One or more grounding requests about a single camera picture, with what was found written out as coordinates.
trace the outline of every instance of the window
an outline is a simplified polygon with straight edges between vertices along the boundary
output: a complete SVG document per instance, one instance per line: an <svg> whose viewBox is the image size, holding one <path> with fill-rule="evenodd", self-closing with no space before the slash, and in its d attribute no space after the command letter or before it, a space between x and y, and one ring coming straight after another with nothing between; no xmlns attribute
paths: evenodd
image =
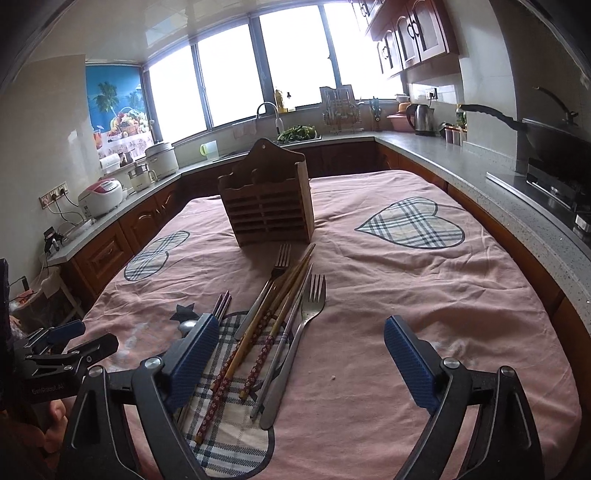
<svg viewBox="0 0 591 480"><path fill-rule="evenodd" d="M150 67L150 83L164 141L176 142L206 129L191 47Z"/></svg>
<svg viewBox="0 0 591 480"><path fill-rule="evenodd" d="M344 85L351 84L355 98L395 98L402 93L400 76L388 81L382 78L376 44L359 26L351 4L344 2L324 4L330 35L335 45L340 78Z"/></svg>
<svg viewBox="0 0 591 480"><path fill-rule="evenodd" d="M213 126L256 114L262 103L248 25L240 25L197 43Z"/></svg>
<svg viewBox="0 0 591 480"><path fill-rule="evenodd" d="M340 1L253 15L158 61L148 94L164 140L254 116L264 100L274 102L275 89L290 94L291 106L321 103L321 87L342 84L357 99L395 98L401 77L384 79L355 9L357 2Z"/></svg>
<svg viewBox="0 0 591 480"><path fill-rule="evenodd" d="M289 92L295 106L320 103L319 88L336 84L318 7L281 10L260 20L274 89Z"/></svg>

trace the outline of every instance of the black star shape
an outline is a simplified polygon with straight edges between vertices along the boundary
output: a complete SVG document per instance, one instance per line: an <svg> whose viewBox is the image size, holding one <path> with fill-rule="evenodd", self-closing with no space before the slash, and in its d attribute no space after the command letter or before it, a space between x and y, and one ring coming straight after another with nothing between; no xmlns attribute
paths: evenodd
<svg viewBox="0 0 591 480"><path fill-rule="evenodd" d="M195 320L199 318L199 315L193 311L193 307L195 306L194 303L191 305L187 305L183 307L182 305L177 305L177 311L173 316L170 317L171 320L178 320L179 323L186 322L187 320Z"/></svg>

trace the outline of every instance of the palm tree picture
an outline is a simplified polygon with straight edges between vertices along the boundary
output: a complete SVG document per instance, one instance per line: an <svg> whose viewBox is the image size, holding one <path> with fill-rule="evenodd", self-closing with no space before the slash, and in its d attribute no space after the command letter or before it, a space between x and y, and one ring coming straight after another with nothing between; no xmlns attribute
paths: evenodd
<svg viewBox="0 0 591 480"><path fill-rule="evenodd" d="M119 105L119 98L117 97L117 87L109 82L99 83L100 95L95 97L96 106L100 112L113 112L115 107Z"/></svg>

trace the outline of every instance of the person's hand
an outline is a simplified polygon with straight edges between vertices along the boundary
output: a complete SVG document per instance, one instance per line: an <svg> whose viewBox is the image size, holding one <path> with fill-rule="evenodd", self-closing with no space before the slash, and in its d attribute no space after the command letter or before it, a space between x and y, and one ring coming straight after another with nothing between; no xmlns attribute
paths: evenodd
<svg viewBox="0 0 591 480"><path fill-rule="evenodd" d="M45 458L47 466L55 470L59 461L59 450L66 434L68 419L66 417L66 406L61 400L50 402L49 412L53 424L46 433L27 423L11 421L10 426L23 445L43 448L49 454Z"/></svg>

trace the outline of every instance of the dish rack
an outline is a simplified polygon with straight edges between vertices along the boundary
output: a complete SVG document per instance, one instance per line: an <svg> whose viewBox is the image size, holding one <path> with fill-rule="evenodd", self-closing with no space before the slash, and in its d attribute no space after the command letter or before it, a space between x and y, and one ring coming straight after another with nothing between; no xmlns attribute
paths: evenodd
<svg viewBox="0 0 591 480"><path fill-rule="evenodd" d="M351 85L339 88L321 87L324 108L324 123L333 133L355 132L355 125L361 123L361 111L353 95Z"/></svg>

